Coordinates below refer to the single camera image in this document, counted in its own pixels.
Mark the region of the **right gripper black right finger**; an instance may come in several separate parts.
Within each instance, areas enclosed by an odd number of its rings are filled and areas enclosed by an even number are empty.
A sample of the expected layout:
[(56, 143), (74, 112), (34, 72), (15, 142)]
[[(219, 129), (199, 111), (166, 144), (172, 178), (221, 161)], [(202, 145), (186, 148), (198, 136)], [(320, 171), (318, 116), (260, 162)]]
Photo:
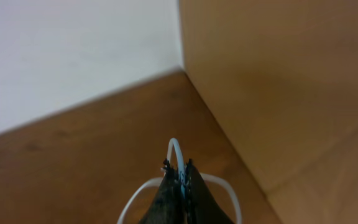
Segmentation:
[(192, 159), (186, 164), (185, 174), (188, 224), (233, 224), (215, 201)]

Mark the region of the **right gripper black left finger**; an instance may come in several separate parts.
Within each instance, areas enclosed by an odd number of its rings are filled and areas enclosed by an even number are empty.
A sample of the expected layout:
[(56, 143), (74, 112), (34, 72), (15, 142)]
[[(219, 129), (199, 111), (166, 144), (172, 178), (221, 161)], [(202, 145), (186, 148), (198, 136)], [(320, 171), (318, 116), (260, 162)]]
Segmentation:
[(168, 159), (165, 159), (163, 164), (165, 175), (149, 209), (139, 221), (141, 224), (182, 224), (185, 222), (178, 172), (170, 165)]

